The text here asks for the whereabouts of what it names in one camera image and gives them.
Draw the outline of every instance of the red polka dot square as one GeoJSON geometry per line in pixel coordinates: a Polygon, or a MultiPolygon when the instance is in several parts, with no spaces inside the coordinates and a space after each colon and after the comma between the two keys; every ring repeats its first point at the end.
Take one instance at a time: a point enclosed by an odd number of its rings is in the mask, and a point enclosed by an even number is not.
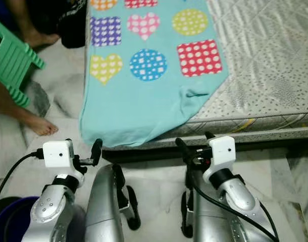
{"type": "Polygon", "coordinates": [[[154,7],[159,0],[125,0],[125,7],[128,9],[137,9],[142,7],[154,7]]]}
{"type": "Polygon", "coordinates": [[[180,44],[177,47],[182,74],[197,77],[222,71],[217,44],[213,39],[180,44]]]}

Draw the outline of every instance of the yellow polka dot circle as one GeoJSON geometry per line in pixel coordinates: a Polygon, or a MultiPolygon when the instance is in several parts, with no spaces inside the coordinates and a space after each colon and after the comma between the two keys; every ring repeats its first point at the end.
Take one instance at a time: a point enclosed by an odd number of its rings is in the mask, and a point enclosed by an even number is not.
{"type": "Polygon", "coordinates": [[[185,9],[178,12],[172,20],[176,32],[191,36],[202,33],[208,26],[208,17],[197,9],[185,9]]]}

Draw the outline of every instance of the turquoise blanket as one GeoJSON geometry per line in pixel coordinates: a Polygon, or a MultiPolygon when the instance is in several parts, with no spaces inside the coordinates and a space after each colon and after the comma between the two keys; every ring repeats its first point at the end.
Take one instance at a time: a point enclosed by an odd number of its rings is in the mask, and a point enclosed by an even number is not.
{"type": "Polygon", "coordinates": [[[91,0],[80,132],[138,146],[194,116],[228,76],[205,0],[91,0]]]}

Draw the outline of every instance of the person's leg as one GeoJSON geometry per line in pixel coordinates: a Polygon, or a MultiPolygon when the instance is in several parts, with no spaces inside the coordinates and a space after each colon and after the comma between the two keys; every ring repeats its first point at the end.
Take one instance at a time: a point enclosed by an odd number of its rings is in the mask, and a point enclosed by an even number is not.
{"type": "Polygon", "coordinates": [[[59,39],[57,34],[47,35],[36,30],[30,19],[26,0],[6,0],[6,3],[21,31],[23,40],[32,48],[54,44],[59,39]]]}
{"type": "Polygon", "coordinates": [[[17,106],[2,83],[0,83],[0,113],[17,119],[38,135],[51,135],[58,131],[58,128],[49,121],[17,106]]]}

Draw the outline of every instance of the yellow heart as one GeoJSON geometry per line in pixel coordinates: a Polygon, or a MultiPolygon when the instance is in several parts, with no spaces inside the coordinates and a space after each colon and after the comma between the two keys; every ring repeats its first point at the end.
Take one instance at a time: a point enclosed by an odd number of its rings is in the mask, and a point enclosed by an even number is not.
{"type": "Polygon", "coordinates": [[[110,54],[106,59],[92,55],[90,61],[90,74],[104,85],[123,67],[122,59],[117,54],[110,54]]]}

